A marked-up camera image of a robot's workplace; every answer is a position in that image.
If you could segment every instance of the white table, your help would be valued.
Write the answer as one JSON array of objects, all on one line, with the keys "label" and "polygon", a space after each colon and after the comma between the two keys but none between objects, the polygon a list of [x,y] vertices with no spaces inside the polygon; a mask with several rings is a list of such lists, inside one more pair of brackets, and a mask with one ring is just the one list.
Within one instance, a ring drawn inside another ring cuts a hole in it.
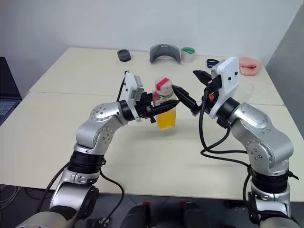
[{"label": "white table", "polygon": [[[113,100],[112,96],[29,93],[0,126],[0,183],[45,188],[69,160],[78,126],[96,105]],[[287,109],[280,105],[254,106],[291,138],[291,171],[303,178],[304,141]],[[207,116],[204,131],[208,144],[225,132]],[[242,148],[232,135],[219,147]],[[202,157],[201,149],[198,118],[179,104],[176,126],[171,130],[160,131],[148,120],[133,121],[119,129],[105,155],[103,169],[105,175],[122,183],[126,193],[241,199],[246,168]],[[243,154],[231,157],[248,162]],[[289,183],[291,200],[304,201],[304,182],[290,179]],[[101,192],[119,192],[102,178],[95,185]]]},{"label": "white table", "polygon": [[[151,64],[148,52],[131,51],[131,61],[121,62],[117,51],[88,48],[69,48],[57,62],[35,83],[31,92],[67,94],[90,94],[117,96],[125,70],[141,77],[147,92],[154,89],[154,81],[160,76],[169,77],[177,86],[182,86],[190,95],[200,100],[204,85],[192,73],[206,70],[207,58],[196,56],[192,63],[178,64],[171,57],[160,57]],[[241,76],[237,94],[254,87],[251,104],[282,105],[283,101],[265,68],[254,77]]]}]

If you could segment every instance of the laptop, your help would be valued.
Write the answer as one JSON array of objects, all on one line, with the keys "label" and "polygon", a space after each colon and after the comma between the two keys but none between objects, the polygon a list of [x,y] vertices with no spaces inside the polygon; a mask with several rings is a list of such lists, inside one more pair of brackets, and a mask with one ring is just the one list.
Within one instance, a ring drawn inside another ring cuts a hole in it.
[{"label": "laptop", "polygon": [[9,65],[5,57],[0,57],[0,125],[14,111],[21,100]]}]

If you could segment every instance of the pink sponge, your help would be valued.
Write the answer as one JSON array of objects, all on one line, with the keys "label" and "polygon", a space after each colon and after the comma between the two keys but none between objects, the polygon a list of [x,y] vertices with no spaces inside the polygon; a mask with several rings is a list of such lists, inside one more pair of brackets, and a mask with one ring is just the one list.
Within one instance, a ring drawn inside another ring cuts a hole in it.
[{"label": "pink sponge", "polygon": [[239,68],[243,75],[256,75],[260,71],[261,67],[262,63],[254,58],[241,57],[239,59]]}]

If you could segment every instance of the gray wall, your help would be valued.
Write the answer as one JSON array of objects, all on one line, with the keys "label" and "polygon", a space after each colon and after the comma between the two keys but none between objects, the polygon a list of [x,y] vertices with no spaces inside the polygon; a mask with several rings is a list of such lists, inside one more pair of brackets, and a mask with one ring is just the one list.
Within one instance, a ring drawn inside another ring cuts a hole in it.
[{"label": "gray wall", "polygon": [[301,5],[266,70],[304,136],[304,5]]}]

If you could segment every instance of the black scissors handle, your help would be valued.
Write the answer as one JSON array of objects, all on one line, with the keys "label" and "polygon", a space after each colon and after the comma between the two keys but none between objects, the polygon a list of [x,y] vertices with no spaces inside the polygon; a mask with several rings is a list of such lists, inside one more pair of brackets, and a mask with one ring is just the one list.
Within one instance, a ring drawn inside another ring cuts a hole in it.
[{"label": "black scissors handle", "polygon": [[216,60],[216,59],[212,59],[212,58],[207,59],[207,67],[208,68],[213,68],[213,66],[215,66],[218,63],[219,63],[219,61]]}]

